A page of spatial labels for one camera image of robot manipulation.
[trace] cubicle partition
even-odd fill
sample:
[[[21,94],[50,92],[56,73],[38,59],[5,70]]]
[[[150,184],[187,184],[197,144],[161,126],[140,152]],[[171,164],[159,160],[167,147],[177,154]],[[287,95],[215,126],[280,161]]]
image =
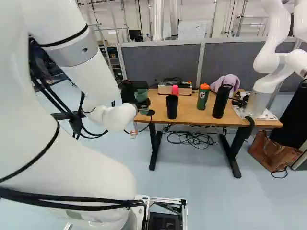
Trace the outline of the cubicle partition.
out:
[[[232,73],[240,78],[240,88],[250,91],[255,81],[264,76],[254,71],[253,62],[265,40],[266,37],[238,37],[119,43],[118,50],[124,79],[145,80],[154,85],[164,78],[180,77],[198,87]],[[295,41],[295,38],[287,38],[276,52],[291,52]],[[307,44],[303,43],[301,48],[307,50]],[[284,81],[281,91],[296,91],[300,81],[294,73]]]

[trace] green mug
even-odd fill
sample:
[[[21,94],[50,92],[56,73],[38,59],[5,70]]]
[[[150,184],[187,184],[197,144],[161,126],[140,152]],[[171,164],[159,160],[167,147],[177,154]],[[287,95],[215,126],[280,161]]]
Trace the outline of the green mug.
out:
[[[134,93],[135,99],[138,102],[143,102],[148,98],[148,90],[147,89],[138,89],[135,93]],[[148,114],[148,108],[146,109],[140,109],[140,114],[142,115],[147,115]]]

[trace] brown leather bag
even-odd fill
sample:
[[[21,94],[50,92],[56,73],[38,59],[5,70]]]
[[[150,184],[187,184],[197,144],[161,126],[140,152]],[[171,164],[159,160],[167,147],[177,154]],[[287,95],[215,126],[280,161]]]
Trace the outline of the brown leather bag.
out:
[[[302,155],[302,151],[298,149],[270,140],[265,131],[257,133],[248,152],[270,172],[291,166]]]

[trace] desk surface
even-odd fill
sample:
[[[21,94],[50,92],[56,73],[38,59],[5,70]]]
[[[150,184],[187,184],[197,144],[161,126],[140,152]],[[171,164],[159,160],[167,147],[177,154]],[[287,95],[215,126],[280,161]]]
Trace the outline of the desk surface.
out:
[[[189,125],[211,125],[211,126],[234,126],[245,127],[249,122],[241,119],[233,110],[231,100],[228,100],[221,119],[216,119],[212,116],[212,111],[215,103],[215,94],[210,92],[206,109],[204,111],[196,108],[198,94],[193,93],[191,96],[179,96],[177,118],[170,120],[167,118],[166,112],[166,95],[158,95],[157,89],[149,90],[148,97],[150,98],[150,109],[155,110],[155,115],[152,117],[153,123],[168,123],[168,124],[189,124]],[[148,123],[149,116],[138,115],[134,119],[135,122]],[[280,121],[263,121],[255,120],[255,125],[262,128],[279,128],[283,124]]]

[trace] gatorade bottle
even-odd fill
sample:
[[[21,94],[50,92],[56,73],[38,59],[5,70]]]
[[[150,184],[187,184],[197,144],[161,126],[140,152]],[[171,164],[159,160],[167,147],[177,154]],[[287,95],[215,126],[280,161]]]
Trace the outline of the gatorade bottle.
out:
[[[206,103],[208,100],[210,91],[210,86],[204,83],[203,85],[200,85],[200,90],[198,93],[198,100],[197,100],[197,109],[199,110],[205,110]]]

